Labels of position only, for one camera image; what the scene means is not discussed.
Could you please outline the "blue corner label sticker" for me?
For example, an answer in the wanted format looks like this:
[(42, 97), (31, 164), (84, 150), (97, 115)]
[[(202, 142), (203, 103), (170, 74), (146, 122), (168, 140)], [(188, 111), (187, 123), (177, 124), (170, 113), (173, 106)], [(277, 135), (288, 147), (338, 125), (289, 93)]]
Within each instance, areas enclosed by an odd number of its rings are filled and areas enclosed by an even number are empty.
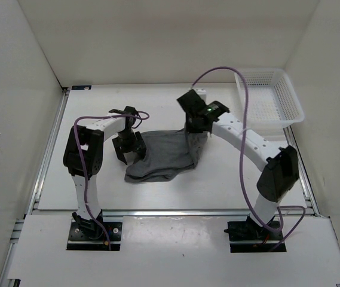
[(71, 90), (91, 90), (92, 85), (75, 85), (71, 87)]

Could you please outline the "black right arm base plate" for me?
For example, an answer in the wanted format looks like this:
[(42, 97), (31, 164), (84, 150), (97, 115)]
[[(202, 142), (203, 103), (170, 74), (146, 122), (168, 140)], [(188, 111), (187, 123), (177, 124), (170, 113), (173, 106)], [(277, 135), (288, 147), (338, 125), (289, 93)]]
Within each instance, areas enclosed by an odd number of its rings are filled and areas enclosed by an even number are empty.
[(254, 227), (247, 221), (228, 221), (224, 230), (228, 234), (230, 253), (286, 252), (282, 231), (270, 232), (263, 227)]

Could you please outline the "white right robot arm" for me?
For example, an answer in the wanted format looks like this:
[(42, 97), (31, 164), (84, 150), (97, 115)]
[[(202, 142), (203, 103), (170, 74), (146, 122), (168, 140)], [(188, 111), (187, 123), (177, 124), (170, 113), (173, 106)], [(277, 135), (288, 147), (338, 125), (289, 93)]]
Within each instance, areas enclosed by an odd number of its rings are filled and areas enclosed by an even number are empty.
[[(250, 209), (247, 233), (260, 239), (271, 227), (279, 204), (299, 179), (297, 151), (292, 146), (279, 147), (254, 132), (229, 108), (218, 101), (206, 104), (195, 90), (189, 90), (177, 99), (186, 115), (186, 130), (190, 133), (209, 132), (240, 151), (239, 177), (244, 199)], [(243, 158), (247, 157), (261, 172), (256, 184), (259, 195), (250, 204), (244, 186)]]

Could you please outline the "white perforated plastic basket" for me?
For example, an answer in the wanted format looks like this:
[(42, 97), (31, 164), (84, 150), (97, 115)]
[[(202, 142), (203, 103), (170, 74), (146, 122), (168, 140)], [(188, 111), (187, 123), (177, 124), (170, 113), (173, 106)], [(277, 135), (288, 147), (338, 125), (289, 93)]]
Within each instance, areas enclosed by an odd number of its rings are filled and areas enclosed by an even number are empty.
[(249, 92), (247, 126), (278, 130), (305, 119), (302, 106), (286, 72), (279, 68), (248, 68), (240, 73)]

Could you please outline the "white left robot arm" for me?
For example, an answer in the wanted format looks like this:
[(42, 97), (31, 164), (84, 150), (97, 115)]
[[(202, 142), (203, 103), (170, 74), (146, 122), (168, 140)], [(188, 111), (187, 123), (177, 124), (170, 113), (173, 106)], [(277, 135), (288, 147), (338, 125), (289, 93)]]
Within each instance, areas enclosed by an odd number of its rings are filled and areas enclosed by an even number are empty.
[(116, 157), (127, 164), (126, 154), (134, 153), (143, 158), (146, 145), (139, 123), (149, 119), (149, 114), (134, 107), (112, 109), (105, 116), (82, 116), (74, 121), (63, 155), (63, 165), (75, 184), (78, 209), (72, 214), (75, 222), (83, 225), (83, 232), (90, 239), (102, 236), (102, 209), (97, 196), (96, 176), (103, 164), (103, 146), (110, 139)]

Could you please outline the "aluminium front frame rail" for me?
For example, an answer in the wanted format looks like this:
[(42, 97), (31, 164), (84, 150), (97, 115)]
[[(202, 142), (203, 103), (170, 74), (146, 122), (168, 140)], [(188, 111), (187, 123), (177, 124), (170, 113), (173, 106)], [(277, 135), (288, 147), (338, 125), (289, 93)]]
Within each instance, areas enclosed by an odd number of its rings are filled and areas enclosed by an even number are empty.
[(151, 216), (247, 216), (248, 209), (151, 209), (151, 210), (102, 210), (104, 217)]

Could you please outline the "aluminium left frame rail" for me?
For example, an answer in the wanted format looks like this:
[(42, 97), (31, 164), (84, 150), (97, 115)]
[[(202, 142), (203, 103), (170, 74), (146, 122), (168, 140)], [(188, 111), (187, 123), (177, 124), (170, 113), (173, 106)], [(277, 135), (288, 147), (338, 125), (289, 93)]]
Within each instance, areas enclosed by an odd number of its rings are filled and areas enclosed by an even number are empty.
[(14, 221), (13, 229), (11, 231), (11, 237), (8, 244), (8, 250), (0, 273), (0, 286), (20, 286), (20, 279), (7, 278), (11, 265), (11, 260), (13, 259), (16, 244), (18, 243), (21, 235), (24, 219), (27, 215), (31, 215), (33, 213), (34, 206), (39, 202), (39, 199), (41, 197), (42, 187), (45, 181), (48, 166), (51, 160), (51, 155), (54, 149), (54, 144), (59, 132), (60, 123), (63, 118), (70, 91), (70, 87), (62, 88), (62, 96), (60, 97), (60, 102), (54, 118), (53, 126), (48, 137), (47, 145), (43, 153), (43, 158), (41, 160), (41, 164), (39, 165), (38, 173), (35, 176), (32, 189), (29, 193), (29, 201), (27, 202), (26, 209), (22, 217), (16, 218)]

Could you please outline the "aluminium right frame rail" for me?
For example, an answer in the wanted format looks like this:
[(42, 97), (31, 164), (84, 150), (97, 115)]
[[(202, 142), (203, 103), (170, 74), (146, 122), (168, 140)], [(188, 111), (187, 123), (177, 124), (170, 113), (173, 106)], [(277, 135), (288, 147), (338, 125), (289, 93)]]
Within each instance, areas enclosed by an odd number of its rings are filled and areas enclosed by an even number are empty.
[(297, 152), (299, 178), (300, 178), (300, 183), (301, 183), (301, 187), (303, 190), (305, 202), (307, 204), (308, 214), (321, 217), (321, 213), (317, 205), (316, 197), (314, 195), (314, 191), (313, 191), (307, 170), (305, 168), (305, 165), (304, 165), (304, 162), (301, 156), (301, 152), (299, 150), (293, 130), (291, 127), (287, 127), (287, 128), (284, 128), (283, 131), (284, 131), (284, 135), (287, 140), (287, 143), (290, 146), (294, 147), (294, 149)]

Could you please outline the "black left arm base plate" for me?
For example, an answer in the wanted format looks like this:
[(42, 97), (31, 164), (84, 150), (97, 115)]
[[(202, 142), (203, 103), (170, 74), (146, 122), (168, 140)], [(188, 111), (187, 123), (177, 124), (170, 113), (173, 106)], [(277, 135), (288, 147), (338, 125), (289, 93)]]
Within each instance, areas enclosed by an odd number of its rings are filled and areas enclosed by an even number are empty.
[(110, 244), (107, 245), (106, 236), (100, 227), (95, 231), (86, 230), (72, 220), (69, 229), (66, 249), (68, 251), (119, 251), (121, 247), (122, 222), (103, 222), (108, 232)]

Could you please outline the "grey cotton shorts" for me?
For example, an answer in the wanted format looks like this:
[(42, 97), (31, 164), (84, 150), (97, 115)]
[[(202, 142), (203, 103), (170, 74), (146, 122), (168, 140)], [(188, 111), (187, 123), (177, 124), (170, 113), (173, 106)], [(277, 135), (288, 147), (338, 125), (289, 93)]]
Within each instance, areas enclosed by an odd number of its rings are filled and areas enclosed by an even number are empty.
[(142, 133), (146, 154), (125, 170), (128, 183), (168, 182), (178, 174), (197, 167), (208, 133), (156, 130)]

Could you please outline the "aluminium frame rail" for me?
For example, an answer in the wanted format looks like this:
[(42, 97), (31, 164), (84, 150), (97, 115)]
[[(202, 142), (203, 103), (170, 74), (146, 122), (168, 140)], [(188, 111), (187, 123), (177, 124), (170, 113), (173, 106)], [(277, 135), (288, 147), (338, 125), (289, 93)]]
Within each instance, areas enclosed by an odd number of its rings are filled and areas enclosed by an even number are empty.
[(29, 193), (29, 201), (27, 202), (26, 209), (22, 217), (16, 218), (14, 221), (13, 229), (11, 231), (11, 237), (8, 244), (8, 250), (0, 273), (0, 286), (20, 286), (20, 279), (7, 278), (11, 265), (11, 260), (13, 259), (16, 244), (18, 243), (21, 235), (24, 219), (27, 215), (31, 215), (33, 213), (34, 206), (39, 202), (39, 199), (41, 197), (42, 187), (45, 181), (48, 166), (51, 160), (51, 155), (54, 149), (54, 144), (59, 132), (60, 123), (63, 118), (70, 91), (70, 87), (62, 88), (62, 96), (60, 97), (60, 102), (54, 118), (53, 126), (48, 137), (47, 145), (43, 153), (43, 158), (41, 160), (41, 164), (39, 165), (38, 173), (35, 176), (32, 189)]
[(151, 216), (247, 216), (248, 209), (151, 209), (151, 210), (102, 210), (104, 217)]
[(301, 156), (301, 152), (299, 150), (293, 130), (291, 127), (287, 127), (287, 128), (284, 128), (283, 131), (284, 131), (284, 135), (287, 140), (287, 143), (290, 146), (294, 147), (294, 149), (297, 152), (299, 178), (300, 178), (300, 183), (301, 183), (301, 187), (303, 190), (305, 202), (307, 204), (308, 214), (321, 217), (321, 213), (317, 205), (316, 197), (314, 195), (314, 191), (313, 191), (307, 170), (305, 168), (305, 165), (304, 165), (304, 162)]

